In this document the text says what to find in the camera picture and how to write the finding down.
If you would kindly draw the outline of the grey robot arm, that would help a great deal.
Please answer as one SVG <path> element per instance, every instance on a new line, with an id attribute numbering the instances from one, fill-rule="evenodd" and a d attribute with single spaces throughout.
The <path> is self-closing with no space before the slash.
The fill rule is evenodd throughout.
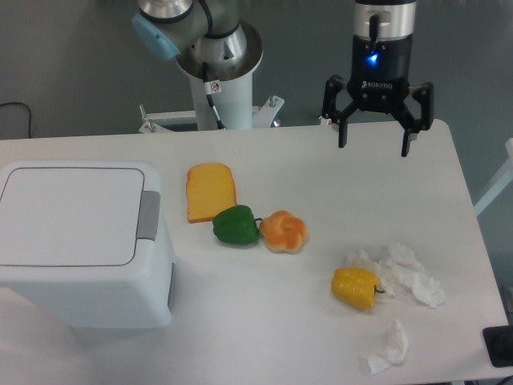
<path id="1" fill-rule="evenodd" d="M 354 7 L 349 79 L 325 83 L 323 123 L 336 124 L 338 144 L 347 142 L 349 117 L 356 111 L 389 114 L 403 128 L 402 153 L 434 120 L 434 87 L 409 84 L 416 4 L 413 1 L 358 1 Z M 132 19 L 135 33 L 154 55 L 175 60 L 188 76 L 194 110 L 144 115 L 200 130 L 267 128 L 275 124 L 282 98 L 252 102 L 252 74 L 262 55 L 261 37 L 239 15 L 235 1 L 142 1 Z"/>

